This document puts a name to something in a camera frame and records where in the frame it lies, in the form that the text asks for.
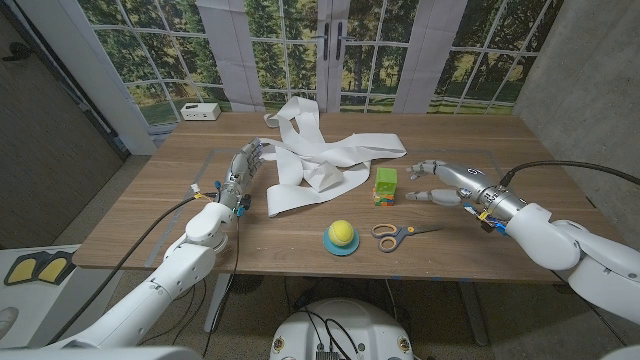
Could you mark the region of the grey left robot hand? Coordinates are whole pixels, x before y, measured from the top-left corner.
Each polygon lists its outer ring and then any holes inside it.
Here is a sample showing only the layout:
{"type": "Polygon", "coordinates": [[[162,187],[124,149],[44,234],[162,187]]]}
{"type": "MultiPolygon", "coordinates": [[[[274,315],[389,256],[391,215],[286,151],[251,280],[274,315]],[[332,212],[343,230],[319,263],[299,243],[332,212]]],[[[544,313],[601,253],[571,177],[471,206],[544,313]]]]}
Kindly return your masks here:
{"type": "Polygon", "coordinates": [[[263,163],[262,143],[254,138],[234,155],[220,188],[219,203],[235,209],[248,193],[251,181],[263,163]]]}

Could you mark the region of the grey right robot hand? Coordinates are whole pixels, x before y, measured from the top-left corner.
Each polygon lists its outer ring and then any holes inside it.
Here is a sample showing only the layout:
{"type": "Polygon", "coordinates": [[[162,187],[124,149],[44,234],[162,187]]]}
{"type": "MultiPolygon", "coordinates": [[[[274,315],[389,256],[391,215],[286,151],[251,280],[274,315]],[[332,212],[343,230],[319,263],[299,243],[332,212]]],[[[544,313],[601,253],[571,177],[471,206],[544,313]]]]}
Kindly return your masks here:
{"type": "Polygon", "coordinates": [[[496,184],[477,168],[448,163],[441,160],[425,160],[407,168],[410,179],[426,175],[437,176],[450,189],[408,192],[407,200],[429,201],[442,206],[456,206],[469,200],[479,204],[498,220],[509,221],[527,203],[506,187],[496,184]]]}

